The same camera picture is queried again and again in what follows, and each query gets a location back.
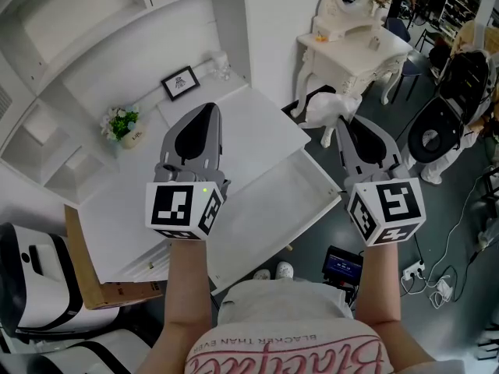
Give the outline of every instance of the white t-shirt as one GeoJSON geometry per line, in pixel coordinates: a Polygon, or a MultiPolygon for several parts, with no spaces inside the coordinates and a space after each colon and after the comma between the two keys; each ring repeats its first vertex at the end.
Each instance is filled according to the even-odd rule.
{"type": "MultiPolygon", "coordinates": [[[[233,287],[218,327],[186,360],[187,374],[394,372],[379,336],[352,319],[343,291],[325,284],[251,280],[233,287]]],[[[403,374],[464,374],[461,361],[431,362],[403,374]]]]}

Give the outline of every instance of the white vanity table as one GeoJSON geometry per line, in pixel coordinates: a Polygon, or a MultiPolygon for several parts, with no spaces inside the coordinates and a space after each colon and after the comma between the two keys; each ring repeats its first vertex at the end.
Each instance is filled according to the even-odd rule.
{"type": "Polygon", "coordinates": [[[305,103],[306,81],[312,73],[342,94],[361,94],[371,82],[391,73],[381,94],[381,103],[387,104],[387,95],[397,83],[407,54],[412,50],[409,44],[384,28],[374,32],[363,28],[351,30],[344,38],[332,42],[316,41],[314,34],[299,36],[298,41],[307,47],[296,85],[299,106],[305,103]],[[368,47],[374,36],[380,40],[377,51],[368,47]]]}
{"type": "MultiPolygon", "coordinates": [[[[307,80],[315,74],[337,93],[361,94],[371,82],[391,73],[381,94],[388,103],[388,93],[402,74],[402,66],[412,47],[400,37],[381,27],[381,8],[372,0],[320,0],[313,31],[298,37],[306,46],[303,66],[298,74],[296,93],[298,106],[293,117],[300,115],[306,104],[307,80]],[[371,48],[373,41],[377,48],[371,48]]],[[[329,147],[334,128],[327,127],[321,144],[329,147]]]]}

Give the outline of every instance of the white drawer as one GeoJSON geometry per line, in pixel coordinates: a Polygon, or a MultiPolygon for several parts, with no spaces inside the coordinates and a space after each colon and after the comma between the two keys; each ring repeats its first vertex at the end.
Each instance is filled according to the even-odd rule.
{"type": "Polygon", "coordinates": [[[286,247],[340,202],[341,189],[299,150],[228,198],[207,241],[208,273],[220,291],[286,247]]]}

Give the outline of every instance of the sneaker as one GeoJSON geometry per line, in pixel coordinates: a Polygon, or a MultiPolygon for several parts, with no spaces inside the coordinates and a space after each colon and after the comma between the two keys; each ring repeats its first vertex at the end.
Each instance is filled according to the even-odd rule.
{"type": "Polygon", "coordinates": [[[253,275],[254,280],[270,280],[271,279],[271,271],[267,269],[258,270],[253,275]]]}
{"type": "Polygon", "coordinates": [[[429,178],[427,175],[424,174],[424,171],[421,172],[419,175],[422,180],[424,180],[426,183],[429,183],[431,185],[440,185],[442,184],[442,177],[437,176],[434,178],[429,178]]]}
{"type": "Polygon", "coordinates": [[[277,269],[275,270],[275,279],[280,280],[282,278],[293,278],[294,270],[288,262],[280,262],[277,269]]]}

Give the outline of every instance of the picture frame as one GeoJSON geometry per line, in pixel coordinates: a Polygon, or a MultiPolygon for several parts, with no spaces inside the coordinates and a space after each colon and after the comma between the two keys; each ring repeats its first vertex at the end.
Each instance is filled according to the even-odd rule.
{"type": "Polygon", "coordinates": [[[175,101],[177,98],[200,85],[190,66],[186,66],[171,74],[169,77],[164,78],[161,81],[161,84],[172,101],[175,101]]]}

